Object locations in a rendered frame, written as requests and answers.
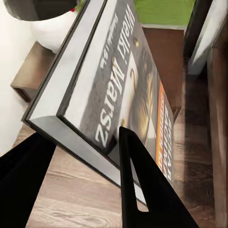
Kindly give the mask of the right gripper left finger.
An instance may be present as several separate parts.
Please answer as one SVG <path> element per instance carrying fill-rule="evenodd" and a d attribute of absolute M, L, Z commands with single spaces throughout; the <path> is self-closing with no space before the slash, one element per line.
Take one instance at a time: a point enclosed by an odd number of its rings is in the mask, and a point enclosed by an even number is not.
<path fill-rule="evenodd" d="M 0 228 L 25 228 L 56 144 L 35 132 L 0 157 Z"/>

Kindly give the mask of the hardback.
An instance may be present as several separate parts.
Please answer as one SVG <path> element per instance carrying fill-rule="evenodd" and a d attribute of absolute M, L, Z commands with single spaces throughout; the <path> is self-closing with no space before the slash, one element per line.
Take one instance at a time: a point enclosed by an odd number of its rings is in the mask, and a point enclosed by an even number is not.
<path fill-rule="evenodd" d="M 174 188 L 173 119 L 133 1 L 85 0 L 21 121 L 121 189 L 121 126 Z"/>

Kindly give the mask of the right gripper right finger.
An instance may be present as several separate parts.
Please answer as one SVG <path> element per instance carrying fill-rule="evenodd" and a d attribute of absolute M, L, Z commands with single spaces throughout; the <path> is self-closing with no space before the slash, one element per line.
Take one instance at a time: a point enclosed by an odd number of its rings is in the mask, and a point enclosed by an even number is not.
<path fill-rule="evenodd" d="M 137 134 L 119 127 L 123 228 L 199 228 Z M 130 158 L 149 212 L 138 210 Z"/>

